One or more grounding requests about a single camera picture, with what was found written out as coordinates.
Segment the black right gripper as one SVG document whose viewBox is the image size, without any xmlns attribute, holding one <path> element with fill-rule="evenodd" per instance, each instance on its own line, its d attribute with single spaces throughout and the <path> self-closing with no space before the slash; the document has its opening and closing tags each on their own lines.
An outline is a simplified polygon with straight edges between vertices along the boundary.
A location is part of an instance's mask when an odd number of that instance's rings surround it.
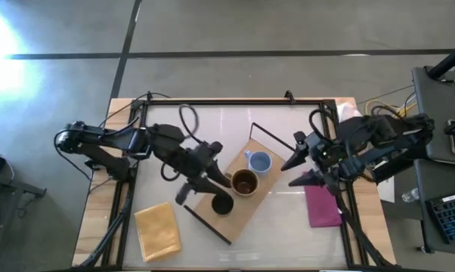
<svg viewBox="0 0 455 272">
<path fill-rule="evenodd" d="M 286 171 L 305 163 L 308 159 L 313 162 L 313 168 L 298 178 L 289 182 L 290 187 L 298 186 L 323 186 L 323 175 L 328 172 L 331 165 L 338 162 L 335 146 L 327 140 L 321 139 L 314 132 L 308 136 L 302 131 L 294 134 L 296 148 L 291 157 L 285 161 L 281 171 Z"/>
</svg>

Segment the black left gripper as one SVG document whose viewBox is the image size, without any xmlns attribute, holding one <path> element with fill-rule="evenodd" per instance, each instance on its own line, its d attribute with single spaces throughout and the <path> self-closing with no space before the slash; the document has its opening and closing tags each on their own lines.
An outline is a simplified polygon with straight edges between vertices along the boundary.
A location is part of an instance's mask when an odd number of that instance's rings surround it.
<svg viewBox="0 0 455 272">
<path fill-rule="evenodd" d="M 205 172 L 215 183 L 226 188 L 231 188 L 230 178 L 226 177 L 221 172 L 218 167 L 217 160 L 215 159 L 222 149 L 223 145 L 218 141 L 214 141 L 212 143 L 202 141 L 193 149 L 188 150 L 187 154 L 190 161 L 200 172 Z M 197 192 L 230 197 L 225 190 L 222 190 L 220 187 L 214 185 L 208 179 L 200 179 L 197 182 Z"/>
</svg>

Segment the black cup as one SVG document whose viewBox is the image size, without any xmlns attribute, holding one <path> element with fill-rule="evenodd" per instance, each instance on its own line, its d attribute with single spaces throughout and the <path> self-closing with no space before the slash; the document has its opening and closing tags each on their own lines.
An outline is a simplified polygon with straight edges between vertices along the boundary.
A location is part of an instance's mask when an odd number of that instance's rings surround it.
<svg viewBox="0 0 455 272">
<path fill-rule="evenodd" d="M 217 216 L 228 216 L 234 207 L 234 200 L 230 195 L 216 194 L 211 201 L 212 210 Z"/>
</svg>

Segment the brown ceramic mug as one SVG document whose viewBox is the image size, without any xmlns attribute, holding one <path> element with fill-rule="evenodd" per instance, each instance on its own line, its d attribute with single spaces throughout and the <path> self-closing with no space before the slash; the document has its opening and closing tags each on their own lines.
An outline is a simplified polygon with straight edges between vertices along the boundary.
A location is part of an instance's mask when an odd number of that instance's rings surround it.
<svg viewBox="0 0 455 272">
<path fill-rule="evenodd" d="M 235 172 L 224 174 L 231 182 L 232 190 L 240 196 L 253 195 L 259 186 L 258 176 L 249 169 L 239 169 Z"/>
</svg>

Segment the pale blue cup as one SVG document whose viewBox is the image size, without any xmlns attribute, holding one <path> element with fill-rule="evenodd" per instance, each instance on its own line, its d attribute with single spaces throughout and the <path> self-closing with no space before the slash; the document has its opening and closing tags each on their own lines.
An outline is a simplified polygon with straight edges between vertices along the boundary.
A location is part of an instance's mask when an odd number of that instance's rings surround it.
<svg viewBox="0 0 455 272">
<path fill-rule="evenodd" d="M 244 156 L 246 157 L 248 169 L 255 172 L 257 175 L 265 175 L 270 171 L 272 159 L 268 153 L 264 151 L 246 150 Z"/>
</svg>

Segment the magenta cloth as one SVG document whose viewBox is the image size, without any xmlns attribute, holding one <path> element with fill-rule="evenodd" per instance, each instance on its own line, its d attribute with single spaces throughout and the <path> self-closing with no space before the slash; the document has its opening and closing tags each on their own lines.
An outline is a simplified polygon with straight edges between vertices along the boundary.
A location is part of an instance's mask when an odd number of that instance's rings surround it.
<svg viewBox="0 0 455 272">
<path fill-rule="evenodd" d="M 336 198 L 326 185 L 304 186 L 310 227 L 337 227 L 342 223 Z"/>
</svg>

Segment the clear plastic bag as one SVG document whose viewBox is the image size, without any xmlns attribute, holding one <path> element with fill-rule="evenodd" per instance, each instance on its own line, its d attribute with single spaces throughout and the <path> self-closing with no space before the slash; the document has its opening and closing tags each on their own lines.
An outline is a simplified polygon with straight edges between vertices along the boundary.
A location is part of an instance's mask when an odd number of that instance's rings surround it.
<svg viewBox="0 0 455 272">
<path fill-rule="evenodd" d="M 336 108 L 340 122 L 344 122 L 353 117 L 362 117 L 362 114 L 358 111 L 357 107 L 348 102 L 338 104 Z"/>
</svg>

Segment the yellow cloth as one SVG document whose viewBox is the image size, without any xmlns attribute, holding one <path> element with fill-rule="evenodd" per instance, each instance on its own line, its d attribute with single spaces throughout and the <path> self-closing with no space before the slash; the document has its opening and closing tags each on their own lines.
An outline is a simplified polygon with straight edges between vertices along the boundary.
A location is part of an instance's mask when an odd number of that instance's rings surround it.
<svg viewBox="0 0 455 272">
<path fill-rule="evenodd" d="M 144 262 L 160 261 L 181 251 L 178 225 L 170 202 L 136 212 L 134 217 Z"/>
</svg>

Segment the black support strut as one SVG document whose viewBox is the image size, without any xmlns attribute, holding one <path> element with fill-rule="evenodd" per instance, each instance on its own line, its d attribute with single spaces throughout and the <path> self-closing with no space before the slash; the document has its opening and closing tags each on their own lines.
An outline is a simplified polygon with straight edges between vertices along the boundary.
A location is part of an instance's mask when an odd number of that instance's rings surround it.
<svg viewBox="0 0 455 272">
<path fill-rule="evenodd" d="M 126 186 L 125 202 L 123 207 L 120 208 L 120 197 L 123 187 Z M 111 219 L 108 224 L 106 233 L 101 238 L 98 245 L 94 248 L 92 253 L 78 265 L 80 268 L 93 268 L 99 260 L 101 260 L 100 267 L 108 267 L 110 265 L 110 255 L 113 251 L 113 238 L 120 232 L 120 245 L 119 249 L 123 247 L 123 240 L 125 238 L 125 229 L 128 226 L 132 210 L 132 200 L 135 191 L 135 183 L 123 182 L 122 185 L 117 184 L 113 197 L 112 211 L 116 215 L 114 219 Z"/>
<path fill-rule="evenodd" d="M 353 187 L 346 187 L 341 189 L 335 196 L 336 204 L 341 212 L 342 229 L 347 233 L 348 228 L 351 229 L 357 244 L 357 252 L 360 261 L 354 262 L 353 251 L 351 244 L 348 243 L 349 253 L 348 266 L 349 267 L 393 267 L 394 265 L 383 257 L 382 253 L 369 240 L 369 237 L 363 231 L 361 220 L 358 212 L 358 205 L 356 203 Z"/>
</svg>

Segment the white paper sheet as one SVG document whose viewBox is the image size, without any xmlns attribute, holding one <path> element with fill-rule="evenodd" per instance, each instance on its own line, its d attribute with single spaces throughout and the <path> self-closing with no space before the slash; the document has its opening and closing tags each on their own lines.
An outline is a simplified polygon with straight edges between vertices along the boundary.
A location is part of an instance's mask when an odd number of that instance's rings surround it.
<svg viewBox="0 0 455 272">
<path fill-rule="evenodd" d="M 392 176 L 377 185 L 379 198 L 382 201 L 394 203 L 395 202 L 395 177 Z"/>
</svg>

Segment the clear water bottle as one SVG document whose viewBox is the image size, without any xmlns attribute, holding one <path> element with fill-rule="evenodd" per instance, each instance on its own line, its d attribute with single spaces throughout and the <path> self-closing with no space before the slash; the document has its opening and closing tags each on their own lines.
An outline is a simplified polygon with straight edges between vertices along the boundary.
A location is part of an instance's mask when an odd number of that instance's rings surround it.
<svg viewBox="0 0 455 272">
<path fill-rule="evenodd" d="M 418 201 L 419 200 L 419 189 L 416 187 L 416 188 L 413 188 L 411 190 L 408 190 L 408 191 L 402 193 L 401 199 L 407 203 Z"/>
</svg>

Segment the grey desk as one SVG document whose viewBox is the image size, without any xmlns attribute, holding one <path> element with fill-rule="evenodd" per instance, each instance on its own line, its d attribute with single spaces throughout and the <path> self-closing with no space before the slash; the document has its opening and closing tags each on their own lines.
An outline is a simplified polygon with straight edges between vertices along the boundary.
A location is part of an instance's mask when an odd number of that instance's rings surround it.
<svg viewBox="0 0 455 272">
<path fill-rule="evenodd" d="M 433 138 L 426 146 L 427 157 L 414 162 L 419 190 L 422 236 L 427 251 L 455 254 L 455 243 L 446 244 L 426 208 L 426 201 L 455 194 L 455 153 L 450 136 L 444 133 L 449 120 L 455 120 L 455 72 L 450 82 L 430 79 L 424 68 L 412 70 L 418 110 L 435 121 Z"/>
</svg>

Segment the black keyboard with lit keys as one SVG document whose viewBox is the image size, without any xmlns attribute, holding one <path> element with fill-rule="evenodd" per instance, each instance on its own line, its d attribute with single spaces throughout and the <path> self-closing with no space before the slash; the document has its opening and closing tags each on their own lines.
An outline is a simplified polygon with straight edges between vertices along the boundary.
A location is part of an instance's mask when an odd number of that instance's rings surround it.
<svg viewBox="0 0 455 272">
<path fill-rule="evenodd" d="M 426 201 L 429 215 L 446 244 L 455 243 L 455 194 Z"/>
</svg>

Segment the black pole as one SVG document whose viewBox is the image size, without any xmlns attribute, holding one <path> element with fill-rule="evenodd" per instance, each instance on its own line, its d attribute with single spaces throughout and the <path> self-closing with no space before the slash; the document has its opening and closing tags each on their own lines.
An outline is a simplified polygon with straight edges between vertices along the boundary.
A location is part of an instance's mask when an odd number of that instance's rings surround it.
<svg viewBox="0 0 455 272">
<path fill-rule="evenodd" d="M 455 66 L 455 51 L 446 56 L 440 63 L 432 67 L 428 72 L 427 76 L 430 79 L 439 79 L 446 72 L 448 72 L 453 66 Z"/>
</svg>

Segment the black metal table frame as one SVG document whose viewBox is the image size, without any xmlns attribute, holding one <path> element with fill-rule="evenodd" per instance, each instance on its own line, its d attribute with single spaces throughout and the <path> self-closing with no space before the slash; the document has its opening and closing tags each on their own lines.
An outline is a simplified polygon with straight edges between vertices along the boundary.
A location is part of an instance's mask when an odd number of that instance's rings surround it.
<svg viewBox="0 0 455 272">
<path fill-rule="evenodd" d="M 140 101 L 149 100 L 152 106 L 159 106 L 161 103 L 168 104 L 201 104 L 220 106 L 243 106 L 254 107 L 255 105 L 284 106 L 311 105 L 314 102 L 321 102 L 328 110 L 334 110 L 338 104 L 348 102 L 355 107 L 356 101 L 353 97 L 298 97 L 293 102 L 288 97 L 262 97 L 262 98 L 168 98 L 158 94 L 153 97 L 150 94 L 142 96 Z M 133 107 L 131 98 L 113 98 L 110 100 L 107 118 L 101 123 L 102 126 L 113 128 L 115 125 L 125 125 L 129 121 L 129 114 Z M 362 228 L 373 245 L 382 253 L 383 257 L 392 264 L 396 262 L 394 249 L 386 226 L 386 218 L 382 210 L 377 186 L 365 178 L 359 179 L 352 185 L 355 199 L 361 220 Z"/>
</svg>

